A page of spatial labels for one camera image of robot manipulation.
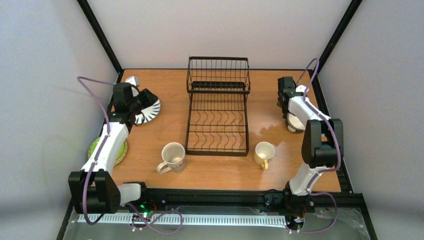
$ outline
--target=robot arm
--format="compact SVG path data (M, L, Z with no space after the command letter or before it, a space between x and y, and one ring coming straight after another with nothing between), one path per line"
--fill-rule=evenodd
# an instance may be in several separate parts
M84 182L92 163L96 162L91 172L86 196L87 213L89 214L114 214L119 206L140 199L142 192L146 189L141 182L129 182L117 186L111 177L115 159L135 123L136 115L142 109L153 105L158 99L147 89L139 93L134 86L139 86L136 77L130 77L124 83L117 83L113 86L114 111L107 113L110 132L108 133L105 124L98 141L99 144L89 160L81 168L81 171L74 171L69 175L71 200L78 214L83 213Z
M335 141L323 119L332 126L343 157L343 123L332 119L319 111L309 100L303 97L306 87L296 86L292 77L278 79L278 103L283 117L298 122L297 130L304 130L302 143L303 163L299 171L288 182L294 195L305 196L311 191L322 172L330 170L337 164Z

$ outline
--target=white wall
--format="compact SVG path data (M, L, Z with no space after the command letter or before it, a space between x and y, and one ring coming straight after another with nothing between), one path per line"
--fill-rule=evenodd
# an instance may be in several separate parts
M379 239L423 239L424 5L363 1L320 74Z
M55 239L117 74L75 0L2 1L0 56L0 239Z
M186 68L189 56L303 69L350 0L90 0L123 68Z

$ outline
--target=cream mug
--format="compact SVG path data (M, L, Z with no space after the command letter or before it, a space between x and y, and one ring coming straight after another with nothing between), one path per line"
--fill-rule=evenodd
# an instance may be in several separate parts
M164 174L170 170L176 173L182 173L186 168L186 151L184 150L183 145L178 142L168 143L162 149L162 159L157 168L156 172L159 174Z
M254 148L254 161L262 166L263 170L268 170L268 162L274 157L274 146L267 142L261 141Z

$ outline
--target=dish rack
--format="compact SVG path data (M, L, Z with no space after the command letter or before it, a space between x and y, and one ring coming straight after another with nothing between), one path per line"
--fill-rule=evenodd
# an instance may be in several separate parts
M246 57L191 56L185 151L188 155L247 156L247 98L251 90Z

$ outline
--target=wooden table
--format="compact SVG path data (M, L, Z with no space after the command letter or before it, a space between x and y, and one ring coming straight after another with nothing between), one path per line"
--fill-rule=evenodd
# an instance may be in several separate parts
M128 136L125 159L113 169L117 185L123 182L145 182L148 188L206 189L206 190L282 190L295 176L301 163L303 133L290 132L277 107L277 79L302 71L251 70L251 92L247 99L249 153L246 157L187 155L187 168L182 173L159 174L156 167L162 162L162 148L170 142L184 145L189 113L189 94L186 90L187 70L126 69L122 81L137 76L140 89L147 88L157 95L162 108L152 122L133 126ZM308 74L301 83L310 80ZM308 94L316 105L314 91ZM269 170L262 170L253 160L257 143L275 145L275 155ZM314 191L340 192L335 172L323 174Z

